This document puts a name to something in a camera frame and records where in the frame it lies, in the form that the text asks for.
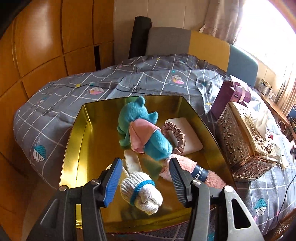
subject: screw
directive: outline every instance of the screw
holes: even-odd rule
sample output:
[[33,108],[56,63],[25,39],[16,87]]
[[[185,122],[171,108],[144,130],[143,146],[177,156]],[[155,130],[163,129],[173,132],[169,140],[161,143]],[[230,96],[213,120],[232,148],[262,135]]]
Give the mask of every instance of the screw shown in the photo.
[[101,181],[98,180],[98,179],[93,179],[93,180],[91,180],[91,184],[92,184],[92,185],[98,185],[98,184],[100,184],[100,183],[101,183]]
[[200,185],[202,182],[201,182],[200,180],[196,180],[196,179],[194,179],[194,180],[192,180],[192,183],[193,183],[194,185]]
[[231,186],[225,186],[225,187],[224,187],[224,190],[225,190],[226,192],[233,192],[233,187],[231,187]]
[[59,190],[61,192],[66,191],[67,190],[67,186],[66,185],[62,185],[62,186],[59,187]]

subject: gold metal tray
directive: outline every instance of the gold metal tray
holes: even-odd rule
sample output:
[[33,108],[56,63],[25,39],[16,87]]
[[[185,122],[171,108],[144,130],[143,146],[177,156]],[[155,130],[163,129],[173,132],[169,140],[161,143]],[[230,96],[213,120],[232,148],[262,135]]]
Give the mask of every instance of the gold metal tray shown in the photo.
[[[235,187],[230,170],[212,134],[189,103],[181,96],[145,96],[148,112],[157,111],[157,126],[165,120],[185,117],[203,144],[202,150],[187,157],[200,166],[216,172],[228,185]],[[124,159],[117,132],[121,108],[135,97],[103,100],[84,104],[75,120],[68,140],[60,185],[79,187],[98,178],[115,157]],[[117,188],[113,202],[101,208],[104,228],[111,233],[147,232],[188,221],[191,209],[185,209],[177,199],[173,184],[158,174],[162,166],[145,154],[139,154],[144,172],[154,180],[163,195],[163,204],[151,216],[123,200]],[[82,228],[81,206],[76,207],[77,227]]]

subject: beige curtain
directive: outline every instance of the beige curtain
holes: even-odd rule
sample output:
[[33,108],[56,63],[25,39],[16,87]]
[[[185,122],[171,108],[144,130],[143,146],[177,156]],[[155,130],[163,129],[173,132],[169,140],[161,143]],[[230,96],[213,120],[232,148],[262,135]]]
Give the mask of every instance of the beige curtain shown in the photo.
[[205,24],[200,33],[234,44],[242,20],[246,0],[210,0]]
[[296,101],[296,64],[294,63],[288,71],[288,82],[285,89],[277,102],[277,106],[287,116]]

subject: bright window light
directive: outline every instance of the bright window light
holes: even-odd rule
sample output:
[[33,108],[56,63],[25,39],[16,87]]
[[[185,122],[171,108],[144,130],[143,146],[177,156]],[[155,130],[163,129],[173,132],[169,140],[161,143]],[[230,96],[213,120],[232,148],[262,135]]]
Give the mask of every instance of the bright window light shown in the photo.
[[296,34],[268,0],[246,1],[236,45],[280,77],[296,64]]

